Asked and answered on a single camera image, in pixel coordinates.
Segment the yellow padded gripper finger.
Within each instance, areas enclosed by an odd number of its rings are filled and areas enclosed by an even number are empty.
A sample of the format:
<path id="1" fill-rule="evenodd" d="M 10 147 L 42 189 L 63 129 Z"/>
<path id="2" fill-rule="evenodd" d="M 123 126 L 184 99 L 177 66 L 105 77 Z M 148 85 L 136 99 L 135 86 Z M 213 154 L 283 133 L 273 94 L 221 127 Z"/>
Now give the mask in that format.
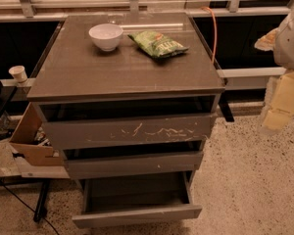
<path id="1" fill-rule="evenodd" d="M 263 35 L 261 38 L 259 38 L 254 44 L 254 47 L 261 51 L 272 51 L 275 46 L 276 34 L 277 28 L 274 28 L 266 35 Z"/>

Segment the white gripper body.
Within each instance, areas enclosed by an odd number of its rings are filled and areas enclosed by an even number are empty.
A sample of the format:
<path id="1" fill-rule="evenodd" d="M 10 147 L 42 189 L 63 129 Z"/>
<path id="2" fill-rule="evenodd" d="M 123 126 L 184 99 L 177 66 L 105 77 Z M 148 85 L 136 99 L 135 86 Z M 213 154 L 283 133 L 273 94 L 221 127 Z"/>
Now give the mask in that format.
<path id="1" fill-rule="evenodd" d="M 278 65 L 294 70 L 294 7 L 277 29 L 273 56 Z"/>

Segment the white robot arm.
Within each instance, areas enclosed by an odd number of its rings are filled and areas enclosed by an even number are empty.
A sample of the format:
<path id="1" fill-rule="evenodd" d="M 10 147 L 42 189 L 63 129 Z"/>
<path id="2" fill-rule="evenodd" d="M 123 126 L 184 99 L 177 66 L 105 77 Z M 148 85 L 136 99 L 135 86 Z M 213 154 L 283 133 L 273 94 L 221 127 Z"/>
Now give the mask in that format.
<path id="1" fill-rule="evenodd" d="M 294 117 L 294 6 L 279 27 L 259 38 L 254 47 L 272 51 L 275 63 L 285 68 L 282 76 L 269 79 L 260 116 L 260 132 L 273 135 Z"/>

